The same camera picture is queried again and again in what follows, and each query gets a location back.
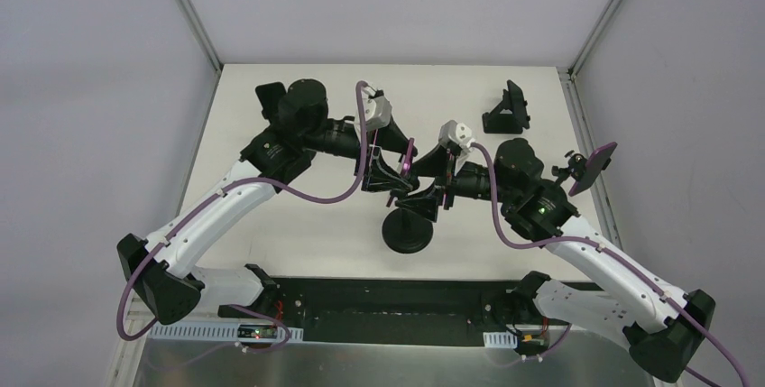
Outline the black round-base phone stand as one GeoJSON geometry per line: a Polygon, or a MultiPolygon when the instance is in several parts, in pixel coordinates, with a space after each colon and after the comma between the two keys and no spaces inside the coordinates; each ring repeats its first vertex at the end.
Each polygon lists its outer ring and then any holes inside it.
{"type": "MultiPolygon", "coordinates": [[[[399,198],[404,197],[390,196],[386,206],[395,206],[395,201],[399,198]]],[[[417,253],[431,242],[435,223],[395,206],[383,220],[382,239],[396,253],[417,253]]]]}

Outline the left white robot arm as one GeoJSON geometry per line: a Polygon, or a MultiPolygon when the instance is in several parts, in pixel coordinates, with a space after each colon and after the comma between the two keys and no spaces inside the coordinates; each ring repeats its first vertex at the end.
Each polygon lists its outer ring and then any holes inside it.
{"type": "Polygon", "coordinates": [[[127,281],[154,319],[171,325],[195,309],[241,306],[252,318],[274,310],[267,275],[248,265],[210,269],[199,260],[233,225],[282,192],[319,153],[354,163],[352,190],[413,189],[407,171],[417,150],[392,117],[380,89],[359,82],[356,115],[332,119],[327,90],[303,78],[260,85],[255,94],[266,128],[240,152],[227,173],[193,206],[145,237],[126,235],[117,252],[127,281]]]}

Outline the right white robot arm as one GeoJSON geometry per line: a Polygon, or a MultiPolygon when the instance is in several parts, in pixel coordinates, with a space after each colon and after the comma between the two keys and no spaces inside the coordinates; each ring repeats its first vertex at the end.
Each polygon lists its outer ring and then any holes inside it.
{"type": "Polygon", "coordinates": [[[708,339],[714,299],[702,290],[686,291],[634,261],[591,225],[570,196],[592,186],[608,164],[614,143],[589,157],[570,153],[567,166],[551,179],[522,138],[486,153],[484,164],[468,160],[479,151],[473,138],[440,142],[421,158],[413,142],[401,153],[405,179],[429,177],[431,185],[399,193],[398,208],[434,221],[457,197],[486,200],[496,227],[508,224],[519,237],[517,250],[540,248],[573,265],[598,285],[602,296],[586,296],[546,274],[530,272],[513,291],[512,312],[521,322],[554,318],[583,327],[625,349],[646,373],[676,382],[688,373],[698,347],[708,339]],[[573,179],[571,190],[563,188],[573,179]]]}

